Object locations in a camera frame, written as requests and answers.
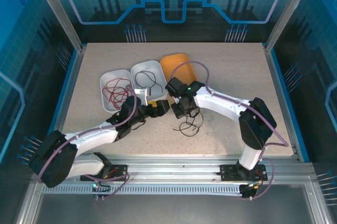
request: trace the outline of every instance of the plastic container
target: plastic container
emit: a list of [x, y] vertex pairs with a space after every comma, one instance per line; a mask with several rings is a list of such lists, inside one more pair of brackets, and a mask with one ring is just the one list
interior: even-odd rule
[[[172, 54], [165, 56], [161, 59], [160, 65], [163, 69], [165, 78], [167, 81], [170, 80], [171, 74], [176, 67], [184, 62], [188, 62], [190, 59], [186, 54]], [[197, 81], [193, 66], [191, 63], [181, 66], [175, 73], [174, 76], [178, 78], [183, 83], [190, 85], [193, 81]]]
[[[119, 111], [119, 109], [117, 109], [112, 102], [109, 102], [108, 98], [110, 96], [109, 93], [107, 93], [105, 90], [104, 92], [102, 91], [103, 88], [105, 87], [105, 85], [110, 81], [110, 80], [113, 80], [113, 79], [117, 79], [117, 78], [124, 78], [124, 79], [128, 79], [130, 82], [131, 82], [131, 86], [133, 87], [133, 82], [132, 82], [132, 78], [131, 78], [131, 74], [129, 71], [127, 70], [114, 70], [114, 71], [111, 71], [111, 72], [108, 72], [108, 73], [105, 73], [104, 75], [101, 76], [101, 79], [100, 79], [100, 85], [101, 85], [101, 96], [102, 96], [102, 103], [103, 103], [103, 108], [105, 111], [107, 112], [111, 112], [111, 113], [116, 113]], [[110, 87], [122, 87], [122, 88], [126, 88], [126, 86], [129, 83], [129, 81], [126, 81], [126, 80], [120, 80], [118, 82], [118, 84], [116, 85], [117, 81], [115, 82], [111, 82], [111, 84], [109, 84], [108, 86]], [[117, 101], [120, 101], [122, 100], [122, 96], [117, 96], [116, 97], [116, 100]]]
[[[139, 73], [142, 71], [152, 72], [155, 75], [155, 79], [152, 73]], [[167, 90], [165, 89], [165, 86], [167, 82], [159, 62], [147, 61], [136, 64], [131, 69], [131, 76], [135, 89], [140, 89], [141, 87], [151, 87], [151, 95], [147, 98], [148, 101], [166, 99]]]

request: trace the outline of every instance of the orange container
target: orange container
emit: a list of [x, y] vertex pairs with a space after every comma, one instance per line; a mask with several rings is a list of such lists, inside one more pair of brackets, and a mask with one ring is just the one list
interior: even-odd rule
[[[174, 69], [184, 62], [188, 62], [190, 59], [186, 54], [172, 54], [165, 56], [160, 60], [166, 81], [170, 80], [170, 76]], [[191, 63], [187, 63], [181, 66], [174, 75], [183, 83], [190, 85], [193, 81], [197, 81], [193, 66]]]

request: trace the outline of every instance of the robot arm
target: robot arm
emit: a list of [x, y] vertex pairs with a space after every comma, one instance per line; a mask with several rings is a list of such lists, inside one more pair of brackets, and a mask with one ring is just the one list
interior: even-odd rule
[[41, 176], [41, 180], [47, 187], [55, 187], [66, 178], [85, 174], [97, 175], [104, 178], [110, 173], [111, 163], [100, 153], [83, 153], [103, 144], [118, 141], [131, 132], [131, 127], [144, 122], [146, 118], [163, 116], [170, 109], [167, 100], [159, 100], [155, 106], [142, 105], [141, 99], [137, 98], [136, 110], [126, 123], [112, 127], [125, 121], [131, 115], [134, 106], [134, 97], [130, 96], [123, 103], [118, 114], [112, 115], [106, 122], [84, 132], [62, 134], [59, 131], [50, 133], [37, 148], [28, 161], [29, 167], [39, 174], [52, 153], [72, 137], [77, 137], [55, 156]]
[[259, 162], [261, 151], [272, 135], [272, 131], [245, 106], [258, 110], [276, 128], [276, 122], [263, 100], [255, 98], [249, 101], [233, 98], [210, 88], [207, 90], [203, 83], [197, 81], [187, 86], [175, 77], [168, 82], [166, 89], [176, 100], [171, 107], [178, 119], [191, 114], [196, 107], [199, 107], [218, 112], [239, 123], [245, 145], [237, 163], [237, 172], [243, 179], [250, 177], [250, 171]]
[[[238, 122], [245, 145], [236, 167], [234, 169], [231, 168], [231, 170], [242, 178], [241, 181], [248, 181], [252, 175], [255, 175], [254, 169], [256, 169], [259, 161], [261, 150], [267, 139], [272, 135], [272, 131], [245, 106], [254, 107], [274, 128], [276, 127], [276, 122], [261, 99], [255, 98], [253, 101], [240, 100], [209, 88], [207, 90], [203, 83], [197, 81], [187, 86], [175, 77], [169, 81], [165, 88], [176, 100], [176, 103], [172, 104], [171, 107], [178, 119], [191, 114], [193, 110], [199, 107], [218, 112]], [[236, 100], [238, 104], [219, 96]], [[131, 96], [123, 103], [118, 114], [114, 114], [100, 126], [89, 129], [85, 133], [78, 132], [63, 135], [59, 131], [52, 132], [32, 155], [28, 165], [36, 174], [39, 174], [52, 153], [61, 144], [75, 136], [77, 139], [67, 144], [50, 162], [43, 172], [41, 180], [48, 187], [54, 187], [66, 178], [85, 174], [104, 178], [110, 173], [111, 163], [100, 153], [81, 154], [102, 144], [113, 143], [124, 138], [130, 133], [132, 126], [139, 122], [144, 122], [147, 117], [163, 116], [170, 109], [167, 100], [159, 100], [153, 106], [151, 104], [141, 105], [141, 100], [137, 98], [135, 113], [127, 123], [115, 128], [103, 129], [107, 128], [107, 125], [117, 125], [128, 118], [133, 106], [134, 97]]]

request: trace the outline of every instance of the white container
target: white container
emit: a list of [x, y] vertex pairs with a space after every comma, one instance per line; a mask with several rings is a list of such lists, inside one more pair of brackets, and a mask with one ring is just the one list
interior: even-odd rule
[[[155, 81], [157, 84], [153, 85], [154, 82], [150, 80], [150, 78], [154, 80], [153, 74], [145, 72], [150, 77], [149, 78], [144, 73], [139, 73], [141, 71], [152, 72], [155, 75], [156, 78]], [[141, 89], [142, 87], [152, 86], [151, 95], [147, 98], [148, 101], [157, 101], [161, 99], [166, 99], [167, 90], [165, 89], [165, 86], [167, 85], [167, 82], [159, 62], [147, 61], [136, 64], [131, 69], [131, 76], [135, 89]]]
[[[131, 82], [131, 86], [133, 87], [133, 82], [132, 82], [132, 78], [131, 78], [131, 74], [129, 71], [127, 70], [114, 70], [108, 73], [105, 73], [104, 75], [102, 75], [101, 79], [100, 79], [100, 85], [101, 85], [101, 96], [102, 96], [102, 103], [103, 103], [103, 108], [105, 111], [107, 112], [111, 112], [111, 113], [116, 113], [119, 111], [119, 109], [117, 109], [112, 102], [109, 102], [108, 98], [110, 96], [109, 93], [107, 93], [107, 91], [104, 91], [104, 94], [107, 96], [105, 97], [103, 94], [103, 88], [105, 87], [105, 85], [107, 84], [107, 82], [109, 82], [110, 80], [113, 79], [117, 79], [117, 78], [124, 78], [124, 79], [128, 79]], [[109, 84], [108, 86], [110, 87], [122, 87], [122, 88], [126, 88], [126, 86], [129, 84], [128, 81], [126, 80], [120, 80], [118, 82], [118, 85], [116, 85], [117, 81], [111, 82], [111, 84]], [[122, 96], [116, 97], [116, 100], [121, 100]]]

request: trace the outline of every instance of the table surface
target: table surface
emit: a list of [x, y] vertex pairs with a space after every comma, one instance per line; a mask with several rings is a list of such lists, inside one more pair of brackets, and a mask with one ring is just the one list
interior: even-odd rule
[[[237, 98], [256, 96], [267, 104], [277, 122], [277, 131], [289, 141], [281, 108], [261, 43], [88, 43], [65, 119], [63, 132], [78, 132], [95, 127], [111, 114], [103, 109], [100, 77], [117, 69], [130, 70], [148, 60], [160, 61], [167, 55], [184, 53], [210, 69], [211, 88]], [[198, 80], [206, 73], [194, 66]], [[103, 154], [241, 154], [243, 141], [239, 124], [214, 111], [202, 109], [203, 125], [194, 137], [179, 131], [184, 119], [177, 120], [172, 110], [146, 124], [121, 141], [93, 149]], [[269, 142], [280, 140], [272, 135]], [[291, 147], [270, 147], [267, 155], [292, 155]]]

